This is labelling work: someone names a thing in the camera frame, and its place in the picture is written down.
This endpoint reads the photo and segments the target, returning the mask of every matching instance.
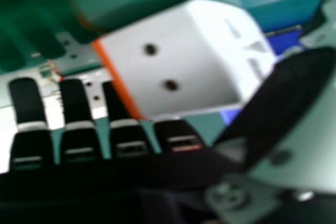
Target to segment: orange strip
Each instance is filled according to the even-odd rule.
[[[125,107],[135,119],[145,119],[144,116],[138,110],[138,107],[135,105],[130,93],[125,87],[117,68],[113,65],[112,60],[109,58],[107,52],[105,51],[101,42],[97,39],[92,43],[93,48],[97,52],[98,56],[102,60],[105,67],[109,70],[110,74],[113,76],[113,86],[117,93],[119,94],[121,100],[123,101]]]

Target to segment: orange edge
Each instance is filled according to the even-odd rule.
[[[130,93],[128,92],[118,73],[117,68],[113,65],[102,43],[97,39],[92,43],[92,47],[97,52],[104,66],[109,70],[110,74],[113,76],[112,85],[119,94],[121,100],[123,101],[125,107],[129,111],[131,116],[135,119],[145,119],[145,117],[138,110],[138,107],[135,105]]]

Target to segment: green surface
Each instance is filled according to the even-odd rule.
[[[190,116],[186,120],[197,129],[197,131],[203,137],[204,141],[208,146],[211,146],[215,142],[218,135],[225,128],[224,122],[219,113]],[[100,144],[102,146],[103,156],[104,158],[111,158],[108,119],[107,118],[98,119],[96,120],[96,125],[98,135],[100,138]],[[152,124],[150,122],[143,121],[142,125],[144,126],[147,135],[150,138],[155,153],[160,153],[161,149],[159,147],[158,142],[156,141]],[[59,129],[52,132],[56,164],[60,163],[59,150],[63,131],[64,131],[63,129]]]

